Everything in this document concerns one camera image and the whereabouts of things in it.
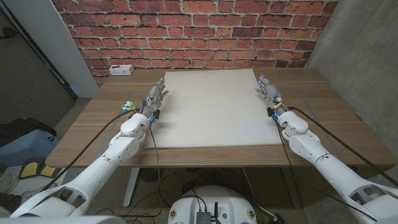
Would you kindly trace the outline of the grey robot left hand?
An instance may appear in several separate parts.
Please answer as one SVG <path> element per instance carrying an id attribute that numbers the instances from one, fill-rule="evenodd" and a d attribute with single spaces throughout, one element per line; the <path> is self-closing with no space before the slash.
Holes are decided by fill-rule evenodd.
<path id="1" fill-rule="evenodd" d="M 141 114 L 147 118 L 150 118 L 152 114 L 161 107 L 162 101 L 168 92 L 169 91 L 165 89 L 165 79 L 161 78 L 149 90 L 145 98 L 145 102 L 143 103 Z"/>

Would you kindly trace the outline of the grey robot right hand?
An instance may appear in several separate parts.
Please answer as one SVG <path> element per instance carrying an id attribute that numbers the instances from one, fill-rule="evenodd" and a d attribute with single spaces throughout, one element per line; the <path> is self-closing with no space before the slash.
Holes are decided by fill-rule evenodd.
<path id="1" fill-rule="evenodd" d="M 284 105 L 282 97 L 277 88 L 266 78 L 261 75 L 257 81 L 259 88 L 256 88 L 256 92 L 267 104 L 267 115 L 274 121 L 277 121 L 279 117 L 287 112 L 289 109 Z"/>

